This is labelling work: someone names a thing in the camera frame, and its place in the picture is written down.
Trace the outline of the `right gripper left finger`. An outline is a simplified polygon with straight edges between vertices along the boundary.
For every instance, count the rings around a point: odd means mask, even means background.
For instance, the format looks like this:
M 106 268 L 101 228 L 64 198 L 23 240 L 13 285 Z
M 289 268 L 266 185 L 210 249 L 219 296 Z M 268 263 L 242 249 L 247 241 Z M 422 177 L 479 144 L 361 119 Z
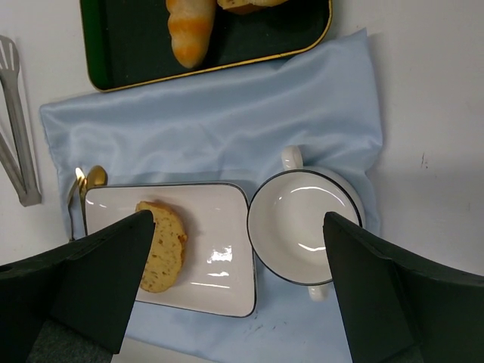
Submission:
M 151 212 L 1 266 L 3 362 L 109 362 L 121 350 L 152 237 Z

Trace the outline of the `steel kitchen tongs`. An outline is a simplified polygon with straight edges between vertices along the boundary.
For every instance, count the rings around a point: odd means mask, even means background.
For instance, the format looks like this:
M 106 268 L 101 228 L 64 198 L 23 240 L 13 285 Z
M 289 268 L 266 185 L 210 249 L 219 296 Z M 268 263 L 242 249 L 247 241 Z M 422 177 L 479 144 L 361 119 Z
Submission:
M 33 155 L 19 93 L 20 56 L 14 41 L 1 37 L 1 85 L 5 96 L 8 118 L 17 156 L 10 152 L 5 139 L 1 139 L 1 163 L 17 192 L 22 206 L 42 202 L 37 185 Z

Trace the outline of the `brown bread slice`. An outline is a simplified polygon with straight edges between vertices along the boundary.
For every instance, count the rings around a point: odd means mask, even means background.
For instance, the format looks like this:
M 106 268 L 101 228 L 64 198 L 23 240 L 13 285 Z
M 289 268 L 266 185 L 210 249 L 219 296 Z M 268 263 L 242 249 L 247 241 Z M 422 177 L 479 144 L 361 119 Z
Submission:
M 162 293 L 175 284 L 184 265 L 188 236 L 181 217 L 170 206 L 140 201 L 136 211 L 141 210 L 152 212 L 154 235 L 140 288 L 149 293 Z

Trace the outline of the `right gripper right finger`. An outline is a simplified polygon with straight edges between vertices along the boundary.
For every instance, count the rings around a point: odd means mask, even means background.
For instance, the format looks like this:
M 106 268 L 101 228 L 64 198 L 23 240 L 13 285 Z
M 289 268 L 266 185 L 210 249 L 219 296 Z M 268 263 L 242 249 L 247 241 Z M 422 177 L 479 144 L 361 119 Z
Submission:
M 481 362 L 483 278 L 331 212 L 324 242 L 354 362 Z

